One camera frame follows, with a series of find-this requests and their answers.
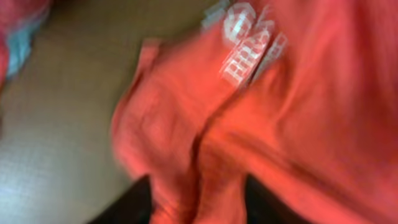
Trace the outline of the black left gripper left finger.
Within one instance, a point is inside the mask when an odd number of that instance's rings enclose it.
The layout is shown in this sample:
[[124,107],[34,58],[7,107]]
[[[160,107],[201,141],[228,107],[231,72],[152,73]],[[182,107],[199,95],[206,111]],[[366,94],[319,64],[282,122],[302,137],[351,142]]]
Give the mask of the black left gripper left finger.
[[88,224],[149,224],[152,202],[150,177],[145,175]]

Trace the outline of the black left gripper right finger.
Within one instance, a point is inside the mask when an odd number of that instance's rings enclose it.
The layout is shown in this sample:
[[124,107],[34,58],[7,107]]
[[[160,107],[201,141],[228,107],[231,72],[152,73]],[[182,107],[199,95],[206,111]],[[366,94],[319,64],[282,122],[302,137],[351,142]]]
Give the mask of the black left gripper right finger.
[[247,224],[310,224],[253,175],[246,177],[244,201]]

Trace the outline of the red t-shirt with white print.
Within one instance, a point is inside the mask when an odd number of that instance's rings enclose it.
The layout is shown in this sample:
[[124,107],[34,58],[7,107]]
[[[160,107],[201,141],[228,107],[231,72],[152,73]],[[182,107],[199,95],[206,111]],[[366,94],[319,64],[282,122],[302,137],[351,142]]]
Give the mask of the red t-shirt with white print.
[[152,223],[245,223],[253,175],[310,223],[397,222],[397,2],[235,1],[143,44],[112,120]]

